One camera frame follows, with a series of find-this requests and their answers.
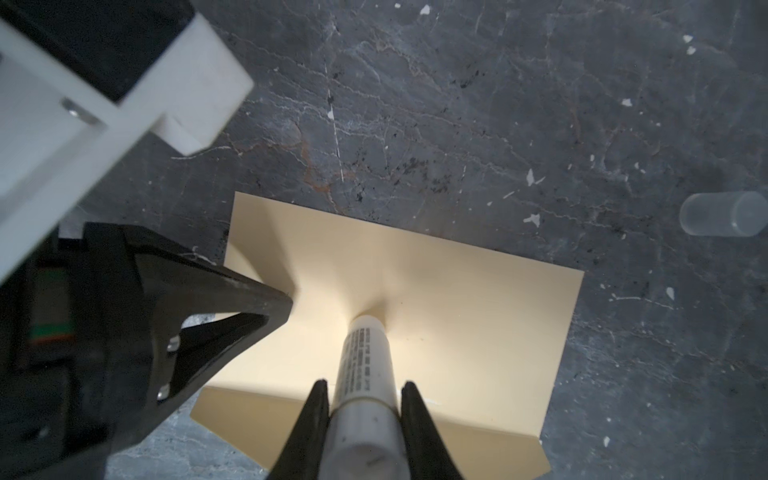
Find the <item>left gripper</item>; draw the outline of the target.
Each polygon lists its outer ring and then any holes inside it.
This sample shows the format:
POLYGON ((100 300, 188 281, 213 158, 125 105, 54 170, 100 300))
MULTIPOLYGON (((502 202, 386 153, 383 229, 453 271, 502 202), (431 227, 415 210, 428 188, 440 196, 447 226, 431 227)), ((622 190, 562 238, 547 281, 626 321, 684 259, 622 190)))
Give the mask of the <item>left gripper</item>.
POLYGON ((1 285, 2 478, 104 478, 292 305, 144 227, 45 240, 1 285))

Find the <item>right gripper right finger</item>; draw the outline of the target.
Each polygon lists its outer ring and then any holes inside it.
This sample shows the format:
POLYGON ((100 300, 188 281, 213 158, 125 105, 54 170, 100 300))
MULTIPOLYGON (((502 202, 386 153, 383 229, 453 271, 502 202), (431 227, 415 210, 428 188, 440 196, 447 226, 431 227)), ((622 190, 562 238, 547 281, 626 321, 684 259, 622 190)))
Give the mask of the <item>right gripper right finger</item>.
POLYGON ((461 480, 438 429, 412 381, 401 390, 401 427, 410 477, 414 480, 461 480))

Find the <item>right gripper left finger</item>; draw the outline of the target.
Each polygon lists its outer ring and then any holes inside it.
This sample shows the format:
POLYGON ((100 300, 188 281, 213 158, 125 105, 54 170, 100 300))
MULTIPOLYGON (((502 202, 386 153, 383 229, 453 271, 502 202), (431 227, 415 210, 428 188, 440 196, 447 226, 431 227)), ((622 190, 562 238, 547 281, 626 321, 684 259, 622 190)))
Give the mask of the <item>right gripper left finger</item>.
POLYGON ((316 480, 330 420, 328 385, 317 380, 267 476, 268 480, 316 480))

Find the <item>white glue stick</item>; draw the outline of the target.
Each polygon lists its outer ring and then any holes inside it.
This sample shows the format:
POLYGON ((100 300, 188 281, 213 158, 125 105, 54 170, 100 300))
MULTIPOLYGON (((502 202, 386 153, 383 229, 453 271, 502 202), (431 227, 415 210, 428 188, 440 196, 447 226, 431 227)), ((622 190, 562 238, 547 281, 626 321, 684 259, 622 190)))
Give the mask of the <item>white glue stick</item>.
POLYGON ((356 318, 344 341, 318 477, 410 477, 390 345, 374 316, 356 318))

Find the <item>yellow kraft envelope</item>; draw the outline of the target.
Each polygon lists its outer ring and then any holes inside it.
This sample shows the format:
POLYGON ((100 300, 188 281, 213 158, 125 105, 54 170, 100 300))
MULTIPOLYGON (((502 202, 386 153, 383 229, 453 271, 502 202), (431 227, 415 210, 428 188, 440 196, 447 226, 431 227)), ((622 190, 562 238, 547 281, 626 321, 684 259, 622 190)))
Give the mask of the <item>yellow kraft envelope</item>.
POLYGON ((534 479, 579 270, 239 193, 225 265, 288 293, 288 321, 203 388, 192 418, 271 468, 350 323, 382 321, 466 479, 534 479))

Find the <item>clear glue stick cap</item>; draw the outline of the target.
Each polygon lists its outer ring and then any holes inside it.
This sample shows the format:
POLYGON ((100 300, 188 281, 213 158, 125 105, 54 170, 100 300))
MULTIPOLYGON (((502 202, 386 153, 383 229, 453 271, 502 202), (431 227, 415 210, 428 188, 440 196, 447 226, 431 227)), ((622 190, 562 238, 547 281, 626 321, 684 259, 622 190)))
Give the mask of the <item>clear glue stick cap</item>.
POLYGON ((692 236, 751 237, 767 226, 767 200, 754 191, 696 193, 683 202, 679 221, 692 236))

